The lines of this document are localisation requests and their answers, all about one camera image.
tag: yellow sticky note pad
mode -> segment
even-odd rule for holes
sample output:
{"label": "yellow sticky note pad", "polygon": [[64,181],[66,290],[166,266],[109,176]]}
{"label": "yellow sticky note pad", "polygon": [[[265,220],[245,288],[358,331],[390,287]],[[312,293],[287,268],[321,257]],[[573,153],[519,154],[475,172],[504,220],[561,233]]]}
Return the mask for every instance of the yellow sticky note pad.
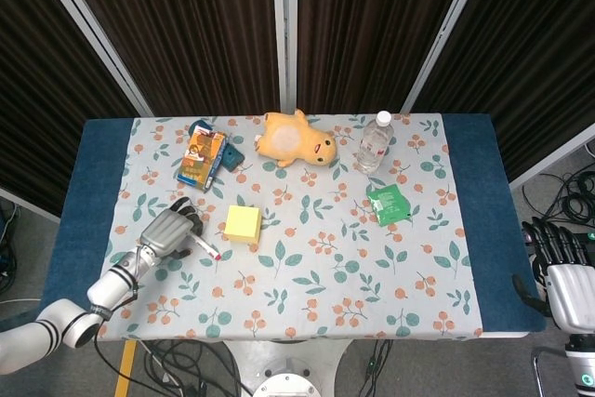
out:
{"label": "yellow sticky note pad", "polygon": [[231,205],[224,234],[234,242],[257,244],[261,217],[260,208]]}

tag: tablecloth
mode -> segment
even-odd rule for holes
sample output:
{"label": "tablecloth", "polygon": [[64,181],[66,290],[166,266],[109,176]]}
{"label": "tablecloth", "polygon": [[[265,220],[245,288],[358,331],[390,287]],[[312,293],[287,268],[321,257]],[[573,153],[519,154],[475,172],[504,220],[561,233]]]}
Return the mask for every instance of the tablecloth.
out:
{"label": "tablecloth", "polygon": [[[478,336],[482,319],[439,114],[395,114],[395,137],[367,178],[354,169],[373,115],[310,116],[331,130],[337,159],[285,169],[254,151],[262,117],[143,118],[134,121],[103,271],[133,249],[162,209],[187,195],[205,222],[200,247],[166,258],[141,280],[139,300],[104,325],[104,339],[199,337]],[[209,192],[176,181],[188,128],[203,118],[245,155]],[[366,190],[395,183],[412,217],[380,228]],[[262,210],[258,245],[227,241],[229,205]]]}

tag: yellow table leg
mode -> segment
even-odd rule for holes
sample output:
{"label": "yellow table leg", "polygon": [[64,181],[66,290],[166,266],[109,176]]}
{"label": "yellow table leg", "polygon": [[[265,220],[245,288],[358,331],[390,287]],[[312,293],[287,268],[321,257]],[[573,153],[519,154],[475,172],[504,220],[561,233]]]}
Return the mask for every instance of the yellow table leg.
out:
{"label": "yellow table leg", "polygon": [[[120,362],[120,373],[130,377],[132,373],[132,363],[134,362],[134,351],[137,348],[137,342],[129,339],[124,344],[122,352],[122,361]],[[127,378],[118,376],[118,382],[115,385],[114,397],[126,397],[128,395],[128,385],[130,381]]]}

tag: plastic water bottle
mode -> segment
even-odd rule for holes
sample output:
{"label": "plastic water bottle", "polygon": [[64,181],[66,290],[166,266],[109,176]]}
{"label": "plastic water bottle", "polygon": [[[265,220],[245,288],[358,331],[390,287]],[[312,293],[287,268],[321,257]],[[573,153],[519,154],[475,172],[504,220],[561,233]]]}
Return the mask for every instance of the plastic water bottle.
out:
{"label": "plastic water bottle", "polygon": [[376,120],[364,128],[364,136],[357,152],[357,168],[364,174],[372,174],[378,169],[389,146],[394,129],[390,125],[392,116],[387,111],[379,112]]}

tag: silver robotic hand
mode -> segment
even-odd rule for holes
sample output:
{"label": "silver robotic hand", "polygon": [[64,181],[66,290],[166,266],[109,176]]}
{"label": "silver robotic hand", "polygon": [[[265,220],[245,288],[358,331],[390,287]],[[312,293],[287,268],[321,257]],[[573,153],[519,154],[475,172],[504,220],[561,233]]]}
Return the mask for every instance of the silver robotic hand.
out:
{"label": "silver robotic hand", "polygon": [[[518,276],[512,281],[523,302],[570,335],[565,355],[573,370],[578,395],[595,396],[595,268],[576,237],[566,228],[533,218],[522,228],[535,247],[534,273],[545,286],[546,300],[529,295]],[[533,353],[535,380],[543,396],[537,358],[541,352],[559,354],[549,348]]]}
{"label": "silver robotic hand", "polygon": [[[61,343],[79,348],[95,336],[114,309],[137,297],[138,280],[160,258],[183,258],[182,242],[189,234],[200,236],[203,222],[190,199],[183,197],[155,218],[140,235],[140,245],[127,252],[91,285],[90,311],[68,299],[53,302],[29,324],[0,333],[0,375],[9,374],[48,356]],[[125,295],[133,295],[124,301]]]}

